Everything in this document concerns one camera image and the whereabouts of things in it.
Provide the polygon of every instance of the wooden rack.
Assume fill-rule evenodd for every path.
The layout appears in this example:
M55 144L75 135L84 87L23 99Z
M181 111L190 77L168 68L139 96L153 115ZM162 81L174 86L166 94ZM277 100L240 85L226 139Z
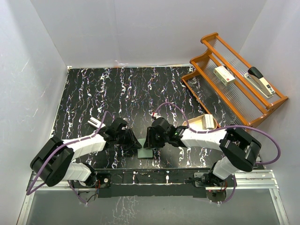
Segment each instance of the wooden rack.
M231 48L218 33L204 36L201 43L207 46L207 50L204 54L191 59L190 63L195 67L195 71L183 76L182 81L208 113L210 112L206 106L209 103L202 102L188 84L188 80L196 76L202 76L234 112L240 122L250 127L257 127L288 99L271 83L270 85L276 94L269 99L253 87L244 77L244 73L252 66ZM225 87L221 82L214 79L212 71L215 67L221 65L227 66L236 78L233 84L228 85L229 87ZM251 116L247 116L244 112L249 113L251 111L249 109L254 112Z

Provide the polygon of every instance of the white wall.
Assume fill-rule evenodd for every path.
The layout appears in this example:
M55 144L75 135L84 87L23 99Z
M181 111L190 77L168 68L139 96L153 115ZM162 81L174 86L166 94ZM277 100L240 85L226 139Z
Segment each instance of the white wall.
M202 36L219 32L237 51L265 0L31 0L68 66L189 63Z
M0 223L16 224L67 68L30 0L0 0Z
M274 170L287 216L299 224L300 195L300 2L268 0L240 53L289 97L259 128L275 137L282 148ZM273 159L274 145L261 139L264 160Z

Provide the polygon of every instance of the floor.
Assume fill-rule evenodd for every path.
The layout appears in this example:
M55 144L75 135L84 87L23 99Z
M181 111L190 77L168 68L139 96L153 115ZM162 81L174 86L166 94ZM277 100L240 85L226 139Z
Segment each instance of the floor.
M71 69L59 106L53 135L62 139L89 135L94 128L90 117L101 119L104 111L127 118L135 136L146 137L152 112L163 102L173 102L188 119L205 113L181 82L192 67L133 67ZM183 116L172 106L163 106L160 115L171 124L181 125ZM105 119L110 124L111 118ZM222 153L205 147L175 148L169 144L154 152L153 159L137 159L133 150L107 149L86 155L78 162L101 168L210 168Z

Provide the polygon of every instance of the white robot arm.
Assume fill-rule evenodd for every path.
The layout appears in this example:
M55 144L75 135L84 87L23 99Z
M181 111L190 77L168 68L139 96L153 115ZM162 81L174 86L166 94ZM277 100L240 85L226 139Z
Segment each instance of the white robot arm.
M100 122L98 120L92 118L91 121L94 122L93 126L99 127ZM127 124L125 120L116 118L109 127L102 126L99 133L93 138L86 136L71 140L61 140L58 137L52 137L32 160L30 167L34 172L38 173L45 161L59 146L72 142L61 148L50 159L42 170L40 178L49 187L58 184L62 180L78 180L84 182L88 187L92 186L96 181L95 170L89 164L72 161L80 156L102 151L114 144L123 145L126 148L141 148L141 144Z
M186 126L174 127L160 117L148 127L144 148L161 148L165 143L175 147L201 146L222 151L225 157L213 165L208 176L202 178L202 183L206 184L212 184L212 180L220 183L238 170L252 171L261 149L259 141L242 128L198 134Z

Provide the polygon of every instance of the stapler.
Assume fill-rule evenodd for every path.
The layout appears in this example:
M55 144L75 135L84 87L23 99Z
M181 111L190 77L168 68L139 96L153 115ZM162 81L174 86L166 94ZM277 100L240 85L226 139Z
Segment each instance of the stapler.
M257 68L251 67L248 70L248 73L245 74L245 78L262 94L264 94L265 97L270 98L275 94L274 89Z

